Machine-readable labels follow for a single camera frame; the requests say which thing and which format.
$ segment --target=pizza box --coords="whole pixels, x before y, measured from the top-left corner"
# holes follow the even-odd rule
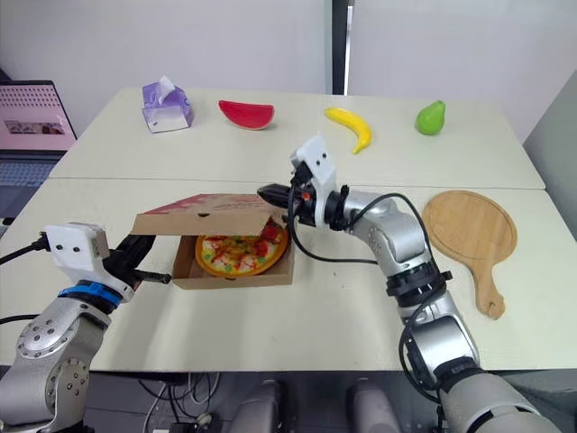
[[[291,242],[278,262],[254,276],[215,277],[195,259],[195,245],[200,235],[259,235],[271,217],[284,226],[282,212],[256,194],[200,194],[138,214],[131,234],[180,236],[172,278],[181,289],[291,284],[294,265]]]

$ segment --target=blue ring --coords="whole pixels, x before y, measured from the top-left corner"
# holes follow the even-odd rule
[[[99,298],[106,299],[114,305],[114,308],[118,307],[122,297],[120,295],[115,295],[105,287],[106,286],[104,284],[100,284],[99,282],[92,282],[89,286],[80,285],[64,289],[58,294],[58,296],[60,297],[62,295],[69,295],[71,293],[87,293],[89,295],[94,295],[98,296]]]

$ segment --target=white table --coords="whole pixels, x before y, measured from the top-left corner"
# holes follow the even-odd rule
[[[342,182],[356,185],[543,189],[544,183],[499,111],[489,104],[447,102],[442,133],[415,130],[432,101],[335,97],[234,90],[187,90],[195,112],[189,129],[151,134],[142,92],[126,88],[106,106],[54,169],[52,178],[172,179],[282,182],[289,155],[320,132]],[[247,131],[230,123],[219,99],[273,104],[273,124]],[[341,106],[362,115],[372,145],[352,154],[354,133],[328,120]]]
[[[10,253],[48,224],[102,225],[115,246],[136,213],[200,192],[251,192],[250,182],[192,180],[48,180],[0,242]],[[417,207],[443,189],[399,191]],[[494,271],[507,311],[491,321],[477,311],[470,273],[436,254],[451,270],[449,288],[487,369],[577,366],[573,345],[574,257],[577,247],[543,191],[476,189],[515,221],[516,251]],[[319,254],[370,257],[348,235],[300,227]],[[159,237],[142,269],[170,272],[177,237]],[[144,283],[133,301],[113,313],[113,324],[93,369],[108,371],[396,370],[401,324],[376,266],[319,263],[297,252],[294,284],[249,289],[182,290]],[[0,269],[0,317],[39,313],[70,282],[48,253],[29,253]],[[0,327],[0,364],[14,359],[23,323]]]

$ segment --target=laptop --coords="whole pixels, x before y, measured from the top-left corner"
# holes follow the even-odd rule
[[[77,137],[52,81],[0,82],[0,218],[15,218]]]

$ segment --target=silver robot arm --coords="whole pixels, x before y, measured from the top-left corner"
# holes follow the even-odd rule
[[[394,196],[338,190],[335,169],[320,135],[292,156],[291,187],[259,189],[274,206],[288,208],[301,224],[344,231],[366,243],[386,277],[387,293],[398,303],[405,324],[399,355],[407,357],[418,388],[437,391],[455,433],[559,430],[502,378],[484,372],[477,347],[464,324],[446,280],[432,256],[420,216],[398,210]]]
[[[0,431],[82,432],[88,371],[111,323],[141,281],[169,275],[137,271],[154,236],[128,236],[109,250],[99,226],[45,229],[54,262],[75,286],[59,296],[20,334],[13,366],[0,381]]]

